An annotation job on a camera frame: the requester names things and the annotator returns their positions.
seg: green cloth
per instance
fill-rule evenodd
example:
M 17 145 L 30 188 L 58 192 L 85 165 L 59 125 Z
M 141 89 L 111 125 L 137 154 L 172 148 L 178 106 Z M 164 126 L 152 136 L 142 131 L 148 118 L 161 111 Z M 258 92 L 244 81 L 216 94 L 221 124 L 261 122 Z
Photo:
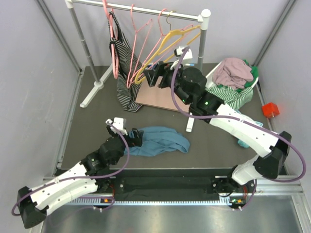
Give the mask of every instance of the green cloth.
M 249 102 L 253 97 L 253 89 L 247 87 L 241 92 L 237 92 L 232 87 L 218 87 L 212 84 L 211 87 L 206 89 L 209 93 L 221 98 L 234 110 L 239 110 L 244 104 Z
M 256 78 L 259 76 L 259 72 L 258 72 L 258 68 L 257 67 L 252 67 L 249 65 L 248 61 L 247 60 L 243 60 L 249 67 L 252 68 L 251 70 L 251 74 L 253 75 L 254 79 L 251 81 L 251 82 L 246 82 L 244 87 L 247 88 L 247 87 L 250 87 L 253 85 L 253 83 L 256 81 Z M 244 89 L 238 89 L 236 90 L 237 92 L 242 92 Z

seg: gray wall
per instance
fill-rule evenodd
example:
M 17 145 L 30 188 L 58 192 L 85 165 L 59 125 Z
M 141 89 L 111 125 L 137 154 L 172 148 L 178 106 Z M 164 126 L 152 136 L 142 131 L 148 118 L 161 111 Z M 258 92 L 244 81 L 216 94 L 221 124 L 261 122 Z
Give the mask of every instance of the gray wall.
M 286 130 L 304 155 L 309 169 L 302 180 L 311 204 L 311 1 L 299 0 L 259 65 L 260 84 L 267 102 L 278 105 L 280 115 L 272 120 L 278 132 Z M 287 160 L 293 174 L 300 174 L 301 163 L 291 151 Z
M 78 59 L 79 64 L 88 66 L 84 51 L 70 13 L 65 6 L 64 0 L 45 0 L 57 21 L 61 31 L 70 44 L 70 47 Z M 206 41 L 206 53 L 204 62 L 219 62 L 226 57 L 240 57 L 254 62 L 262 47 L 265 39 L 275 24 L 277 18 L 285 6 L 286 0 L 195 0 L 191 4 L 188 0 L 113 0 L 108 1 L 115 4 L 131 5 L 135 3 L 137 7 L 153 8 L 161 10 L 164 7 L 169 11 L 176 10 L 180 13 L 198 15 L 205 8 L 211 10 L 212 16 L 209 23 Z M 104 10 L 101 7 L 87 6 L 83 4 L 74 4 L 78 18 L 85 32 L 86 41 L 89 44 L 95 65 L 109 65 L 111 63 L 110 51 L 108 49 L 109 33 L 107 19 Z M 116 16 L 121 23 L 122 29 L 126 33 L 130 43 L 134 40 L 134 31 L 130 20 L 130 13 L 115 10 Z M 152 16 L 134 13 L 137 27 L 143 22 L 147 22 Z M 159 29 L 157 17 L 152 17 L 155 21 L 152 36 L 148 38 L 146 50 L 143 57 L 146 57 L 148 51 L 154 46 L 159 38 Z M 162 17 L 164 30 L 168 32 L 169 26 Z M 189 25 L 189 21 L 170 19 L 173 29 L 182 28 Z M 138 46 L 144 40 L 144 36 L 139 36 Z M 197 58 L 199 40 L 192 43 L 191 49 L 194 52 L 194 62 Z
M 1 232 L 22 233 L 11 208 L 52 172 L 78 74 L 34 0 L 1 1 L 0 22 Z

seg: green striped cloth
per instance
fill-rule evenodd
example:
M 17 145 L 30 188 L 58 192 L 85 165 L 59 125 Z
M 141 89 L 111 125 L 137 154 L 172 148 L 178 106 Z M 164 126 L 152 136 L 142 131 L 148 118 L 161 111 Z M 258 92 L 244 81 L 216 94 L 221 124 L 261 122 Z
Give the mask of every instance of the green striped cloth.
M 224 100 L 234 110 L 239 110 L 253 97 L 253 89 L 251 87 L 247 87 L 239 93 L 231 87 L 223 86 L 219 88 L 213 83 L 209 85 L 206 91 Z

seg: red cube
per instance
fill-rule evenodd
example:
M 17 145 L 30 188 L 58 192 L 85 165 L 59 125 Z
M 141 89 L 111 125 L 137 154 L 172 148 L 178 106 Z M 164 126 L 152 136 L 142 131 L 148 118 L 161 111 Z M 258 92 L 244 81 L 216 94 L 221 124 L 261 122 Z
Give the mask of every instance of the red cube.
M 267 118 L 273 118 L 280 114 L 277 105 L 272 102 L 262 106 L 262 111 Z

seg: pink cloth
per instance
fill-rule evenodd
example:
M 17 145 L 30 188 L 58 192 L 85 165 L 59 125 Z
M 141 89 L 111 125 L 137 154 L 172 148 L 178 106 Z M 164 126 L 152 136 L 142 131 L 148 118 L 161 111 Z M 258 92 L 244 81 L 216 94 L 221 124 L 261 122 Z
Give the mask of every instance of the pink cloth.
M 234 90 L 244 89 L 246 82 L 253 80 L 251 67 L 239 58 L 226 58 L 215 70 L 212 81 L 217 85 L 230 86 Z

